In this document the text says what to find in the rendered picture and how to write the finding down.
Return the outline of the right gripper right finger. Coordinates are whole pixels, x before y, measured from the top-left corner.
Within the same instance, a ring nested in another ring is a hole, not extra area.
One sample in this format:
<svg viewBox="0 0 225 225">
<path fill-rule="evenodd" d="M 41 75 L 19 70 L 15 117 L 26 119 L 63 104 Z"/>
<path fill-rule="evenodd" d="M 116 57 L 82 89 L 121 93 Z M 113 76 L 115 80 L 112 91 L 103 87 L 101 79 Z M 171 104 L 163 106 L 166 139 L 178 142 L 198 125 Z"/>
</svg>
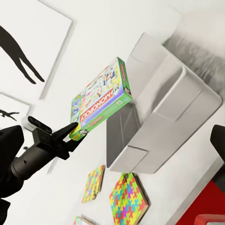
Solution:
<svg viewBox="0 0 225 225">
<path fill-rule="evenodd" d="M 225 127 L 214 125 L 210 141 L 225 162 Z"/>
</svg>

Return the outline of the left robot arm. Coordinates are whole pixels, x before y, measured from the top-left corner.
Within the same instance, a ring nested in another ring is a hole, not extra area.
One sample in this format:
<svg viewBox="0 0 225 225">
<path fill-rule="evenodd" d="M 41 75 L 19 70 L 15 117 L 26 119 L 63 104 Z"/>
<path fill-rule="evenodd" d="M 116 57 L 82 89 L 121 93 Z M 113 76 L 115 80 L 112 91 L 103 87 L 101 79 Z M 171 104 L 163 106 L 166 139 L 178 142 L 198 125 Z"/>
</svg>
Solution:
<svg viewBox="0 0 225 225">
<path fill-rule="evenodd" d="M 69 151 L 74 152 L 86 137 L 84 135 L 78 141 L 73 139 L 68 142 L 64 141 L 64 138 L 78 125 L 78 122 L 73 122 L 53 132 L 49 126 L 31 116 L 25 116 L 21 121 L 22 129 L 32 133 L 34 144 L 20 157 L 14 158 L 0 181 L 0 225 L 5 223 L 8 208 L 11 205 L 11 202 L 3 198 L 19 192 L 23 187 L 24 180 L 31 178 L 56 156 L 63 160 L 70 158 Z"/>
</svg>

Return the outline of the board game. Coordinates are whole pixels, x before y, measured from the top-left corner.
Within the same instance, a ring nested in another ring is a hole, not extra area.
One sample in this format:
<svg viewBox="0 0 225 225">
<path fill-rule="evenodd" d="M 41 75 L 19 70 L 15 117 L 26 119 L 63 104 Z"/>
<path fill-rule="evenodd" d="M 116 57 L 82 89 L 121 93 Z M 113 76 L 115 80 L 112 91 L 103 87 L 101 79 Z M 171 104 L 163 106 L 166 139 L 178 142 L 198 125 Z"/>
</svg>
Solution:
<svg viewBox="0 0 225 225">
<path fill-rule="evenodd" d="M 76 215 L 74 218 L 73 225 L 93 225 L 93 224 L 88 222 L 84 218 Z"/>
<path fill-rule="evenodd" d="M 78 141 L 133 99 L 125 62 L 113 60 L 72 100 L 70 124 L 78 125 L 70 139 Z"/>
</svg>

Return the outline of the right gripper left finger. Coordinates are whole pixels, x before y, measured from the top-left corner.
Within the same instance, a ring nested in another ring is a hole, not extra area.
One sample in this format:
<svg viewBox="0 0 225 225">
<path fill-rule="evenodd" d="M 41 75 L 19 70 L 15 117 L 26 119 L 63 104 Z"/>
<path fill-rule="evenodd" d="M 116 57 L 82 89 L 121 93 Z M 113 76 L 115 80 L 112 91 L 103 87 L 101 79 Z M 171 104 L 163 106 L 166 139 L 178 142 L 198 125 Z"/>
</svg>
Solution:
<svg viewBox="0 0 225 225">
<path fill-rule="evenodd" d="M 24 130 L 17 126 L 0 129 L 0 181 L 24 143 Z"/>
</svg>

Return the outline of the jigsaw puzzle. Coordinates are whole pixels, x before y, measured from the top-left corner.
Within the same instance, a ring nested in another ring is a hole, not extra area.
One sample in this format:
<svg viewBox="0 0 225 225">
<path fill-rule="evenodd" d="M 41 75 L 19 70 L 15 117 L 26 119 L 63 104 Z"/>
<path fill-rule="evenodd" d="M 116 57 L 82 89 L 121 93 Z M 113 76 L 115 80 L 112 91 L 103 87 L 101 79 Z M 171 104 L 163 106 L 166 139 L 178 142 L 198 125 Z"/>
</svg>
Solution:
<svg viewBox="0 0 225 225">
<path fill-rule="evenodd" d="M 93 172 L 90 172 L 85 187 L 82 204 L 92 201 L 94 199 L 95 194 L 98 195 L 101 186 L 104 166 L 105 165 L 102 165 L 99 168 L 95 169 Z"/>
<path fill-rule="evenodd" d="M 109 199 L 115 225 L 136 225 L 149 206 L 134 173 L 122 173 Z"/>
</svg>

